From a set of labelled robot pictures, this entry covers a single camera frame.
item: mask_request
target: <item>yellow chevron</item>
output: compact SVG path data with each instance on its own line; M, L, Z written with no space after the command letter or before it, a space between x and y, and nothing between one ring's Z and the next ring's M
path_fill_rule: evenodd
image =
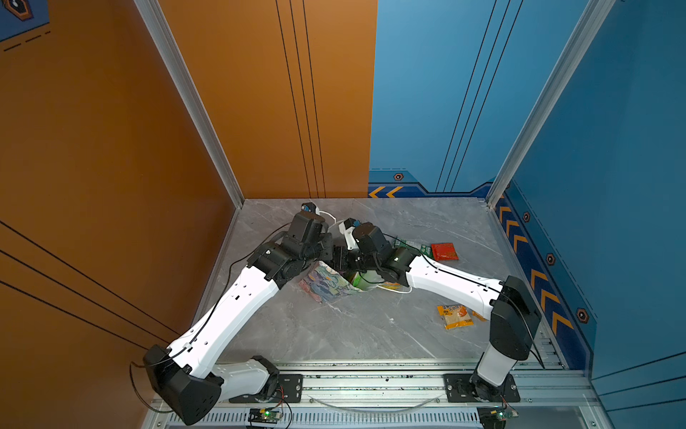
M519 224L514 220L509 220L505 222L505 224L508 226L505 230L505 234L508 236L508 238L510 238L510 227L518 227Z
M549 281L548 277L545 274L543 274L542 272L536 271L536 270L531 270L531 289L536 289L536 286L534 286L534 282L536 281L537 277L539 279Z
M565 325L569 326L570 328L574 329L574 326L571 325L571 322L562 317L561 315L553 312L553 334L557 336L557 322L560 321L564 323Z
M548 292L547 290L541 289L541 310L545 313L545 299L550 298L553 301L557 302L558 304L560 303L560 299L553 295L552 293Z
M403 189L403 187L398 186L397 188L393 189L391 192L387 193L386 196L388 198L395 198L395 195L393 195L393 193L395 193L395 191L399 191L400 189Z
M525 243L528 243L529 240L527 240L526 237L522 237L521 235L515 234L515 235L514 235L514 244L513 244L514 252L515 252L515 253L517 253L517 242L525 242Z
M505 206L500 207L500 223L503 223L503 212L504 211L512 211L512 209L509 207L505 207Z
M378 198L378 197L377 197L377 192L378 192L378 191L381 191L383 188L385 188L385 186L379 186L378 188L376 188L376 189L374 189L373 191L371 191L371 192L369 193L369 196L372 197L372 198Z

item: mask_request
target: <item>green packet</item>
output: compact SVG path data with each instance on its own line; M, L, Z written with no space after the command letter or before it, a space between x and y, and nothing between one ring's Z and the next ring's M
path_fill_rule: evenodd
M399 238L396 238L393 242L393 246L415 248L419 250L422 254L430 257L431 259L434 258L434 253L431 251L430 245L427 246L426 244L419 244L417 242L411 242L409 240L401 240Z

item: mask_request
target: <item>grey marble floor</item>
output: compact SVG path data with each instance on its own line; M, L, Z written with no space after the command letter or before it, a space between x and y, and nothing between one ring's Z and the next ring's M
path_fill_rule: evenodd
M502 248L489 225L485 204L476 198L312 201L338 219L369 221L384 233L407 240L452 242L460 261L450 264L461 270L499 279L512 274L504 259L504 252L511 250ZM219 299L229 265L249 254L269 232L289 222L302 202L245 202L206 309ZM234 266L231 281L244 266L245 262ZM488 323L475 320L474 326L446 330L436 306L452 302L432 292L394 294L376 289L319 304L296 283L291 280L257 311L227 346L220 362L243 361L255 354L273 362L414 358L475 362L488 344ZM536 342L543 348L545 361L557 360L542 332Z

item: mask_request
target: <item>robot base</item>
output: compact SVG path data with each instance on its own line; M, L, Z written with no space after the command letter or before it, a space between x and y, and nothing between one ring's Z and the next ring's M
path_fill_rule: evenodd
M521 400L512 374L505 377L501 386L489 386L489 392L482 392L481 396L477 396L475 386L470 382L471 377L472 374L469 373L443 375L448 402L500 402L502 397L512 403Z
M277 403L281 401L280 387L283 387L283 399L289 404L297 404L300 402L300 393L303 391L303 375L302 374L279 374L279 383L274 397L268 401L261 400L260 395L241 395L232 397L228 401L232 404L266 404L268 402Z

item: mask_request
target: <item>orange wall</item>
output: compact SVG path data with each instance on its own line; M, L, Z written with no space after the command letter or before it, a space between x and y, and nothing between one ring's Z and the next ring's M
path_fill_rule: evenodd
M366 196L375 0L160 3L245 197Z
M182 332L230 198L133 2L51 1L49 13L18 40L43 36L0 49L0 220ZM143 347L176 337L1 224L0 249L162 340L2 254L0 281ZM142 348L3 284L0 320L3 427L140 425L127 371Z

